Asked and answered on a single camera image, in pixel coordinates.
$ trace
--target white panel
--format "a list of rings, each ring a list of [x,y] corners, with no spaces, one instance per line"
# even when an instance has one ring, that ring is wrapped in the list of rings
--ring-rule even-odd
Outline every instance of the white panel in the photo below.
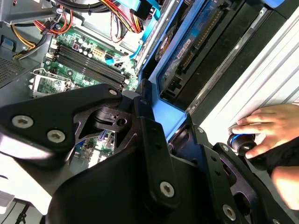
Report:
[[[202,122],[212,144],[226,143],[227,129],[259,107],[299,97],[299,8]]]

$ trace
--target finger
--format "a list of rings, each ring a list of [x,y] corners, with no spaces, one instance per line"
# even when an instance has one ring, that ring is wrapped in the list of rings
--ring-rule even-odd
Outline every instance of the finger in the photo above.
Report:
[[[233,128],[232,132],[235,134],[270,134],[272,132],[273,125],[273,123],[261,123],[255,125],[236,126]]]
[[[267,106],[262,107],[254,111],[251,115],[258,114],[258,113],[275,113],[275,110],[273,108],[274,106]]]
[[[249,125],[254,123],[269,123],[275,121],[275,114],[258,113],[237,121],[238,125]]]
[[[276,167],[272,180],[288,207],[299,210],[299,167]]]
[[[261,144],[255,146],[246,153],[246,158],[251,159],[258,155],[264,154],[265,152],[268,152],[270,149],[274,148],[276,143],[277,140],[275,138],[266,137]]]

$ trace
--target blue cover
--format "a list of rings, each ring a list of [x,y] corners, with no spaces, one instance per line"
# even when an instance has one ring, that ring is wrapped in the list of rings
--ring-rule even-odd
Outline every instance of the blue cover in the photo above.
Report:
[[[266,3],[271,8],[276,8],[280,6],[285,0],[264,0],[264,3]]]
[[[170,57],[173,55],[174,50],[181,42],[188,28],[191,26],[193,19],[198,14],[199,10],[202,8],[204,0],[196,0],[190,9],[188,15],[183,21],[182,25],[178,29],[176,35],[173,37],[168,49],[165,54],[161,58],[160,62],[156,66],[155,70],[149,77],[149,80],[153,83],[153,111],[155,115],[155,120],[159,122],[163,126],[163,130],[165,133],[166,140],[168,141],[174,133],[179,129],[179,127],[183,124],[183,122],[187,118],[187,114],[185,111],[173,106],[167,101],[160,98],[160,87],[158,85],[159,78],[162,75],[162,70],[164,66],[167,64]]]

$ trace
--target ram slot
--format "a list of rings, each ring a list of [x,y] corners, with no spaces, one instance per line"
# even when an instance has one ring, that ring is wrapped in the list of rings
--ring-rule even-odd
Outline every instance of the ram slot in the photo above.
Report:
[[[125,80],[125,76],[122,75],[120,72],[109,68],[107,65],[103,65],[99,62],[96,62],[72,49],[69,49],[64,45],[61,45],[58,48],[58,50],[59,50],[58,54],[65,53],[66,57],[70,59],[73,59],[74,57],[80,59],[80,63],[82,63],[84,66],[88,66],[91,70],[94,70],[95,72],[100,72],[103,75],[112,78],[114,80],[117,80],[119,82],[123,82]]]
[[[119,83],[122,83],[125,80],[125,77],[122,76],[121,74],[117,74],[114,70],[107,69],[108,67],[107,68],[105,68],[104,66],[100,67],[99,63],[89,60],[89,58],[73,50],[66,49],[65,47],[61,47],[57,52],[57,54],[64,55],[65,57],[71,60],[76,60],[76,62],[82,64],[83,66],[88,67],[89,69],[97,73],[101,73],[107,78],[111,78]]]
[[[60,51],[57,55],[63,56],[65,58],[69,58],[71,60],[75,60],[76,63],[78,63],[78,64],[80,64],[80,65],[82,65],[84,67],[87,67],[87,68],[89,68],[90,70],[93,70],[96,73],[100,73],[101,75],[106,76],[107,78],[112,79],[112,80],[114,80],[114,81],[116,81],[116,82],[118,82],[120,84],[125,80],[125,78],[123,78],[123,77],[114,77],[112,75],[109,76],[108,75],[109,71],[99,70],[99,69],[97,69],[96,65],[90,65],[83,58],[80,58],[80,57],[77,57],[77,56],[70,56],[69,54],[66,54],[66,53],[64,53],[62,51]]]
[[[70,69],[73,69],[75,70],[76,72],[78,73],[81,73],[83,75],[86,75],[90,78],[93,78],[94,80],[100,82],[100,83],[106,83],[106,84],[110,84],[112,85],[113,87],[119,89],[121,87],[121,85],[111,79],[108,79],[107,77],[95,72],[95,71],[92,71],[90,70],[89,68],[86,68],[74,61],[71,61],[70,59],[68,58],[65,58],[65,57],[62,57],[62,56],[58,56],[56,61]]]

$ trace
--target power supply cable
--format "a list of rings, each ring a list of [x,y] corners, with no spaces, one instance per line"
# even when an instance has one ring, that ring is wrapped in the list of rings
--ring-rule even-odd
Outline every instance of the power supply cable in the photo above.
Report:
[[[1,224],[3,224],[5,222],[5,220],[7,219],[7,217],[10,215],[10,213],[12,212],[12,210],[14,209],[15,205],[17,204],[17,202],[14,203],[13,207],[11,208],[11,210],[9,211],[9,213],[7,214],[7,216],[4,218],[4,220],[2,221]]]

